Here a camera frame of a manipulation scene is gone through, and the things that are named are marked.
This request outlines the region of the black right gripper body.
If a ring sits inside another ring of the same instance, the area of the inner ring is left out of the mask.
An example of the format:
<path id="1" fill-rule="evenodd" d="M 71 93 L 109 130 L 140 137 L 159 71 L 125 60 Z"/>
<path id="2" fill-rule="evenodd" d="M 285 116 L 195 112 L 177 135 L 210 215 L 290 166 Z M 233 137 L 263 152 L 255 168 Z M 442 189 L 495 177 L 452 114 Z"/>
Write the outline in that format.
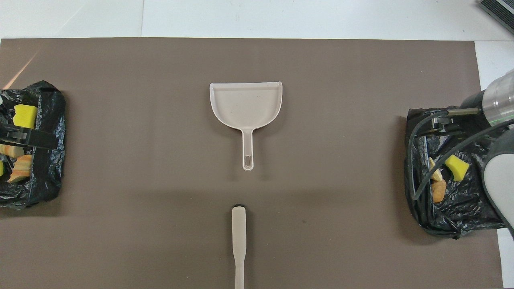
<path id="1" fill-rule="evenodd" d="M 460 116 L 461 119 L 467 121 L 487 121 L 485 114 L 483 113 L 483 96 L 486 90 L 483 90 L 477 94 L 467 97 L 459 106 L 459 109 L 477 109 L 478 112 L 475 114 L 466 114 Z"/>

